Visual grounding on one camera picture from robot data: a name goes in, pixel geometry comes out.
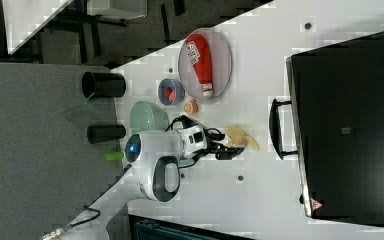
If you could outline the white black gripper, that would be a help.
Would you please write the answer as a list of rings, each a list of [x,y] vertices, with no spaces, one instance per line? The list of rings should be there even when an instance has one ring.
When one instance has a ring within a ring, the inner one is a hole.
[[[183,142],[183,154],[185,159],[191,159],[201,150],[207,148],[207,140],[204,128],[200,125],[193,126],[179,131]],[[227,147],[216,151],[217,160],[232,160],[245,150],[244,147]]]

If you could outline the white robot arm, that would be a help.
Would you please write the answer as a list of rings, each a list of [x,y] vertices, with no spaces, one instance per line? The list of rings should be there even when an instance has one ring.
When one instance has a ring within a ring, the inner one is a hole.
[[[92,204],[84,206],[74,220],[40,240],[109,240],[108,223],[129,202],[168,202],[179,191],[182,168],[193,166],[208,154],[218,160],[231,160],[244,151],[224,145],[223,139],[223,134],[212,134],[201,125],[132,135],[125,148],[129,165],[123,176]]]

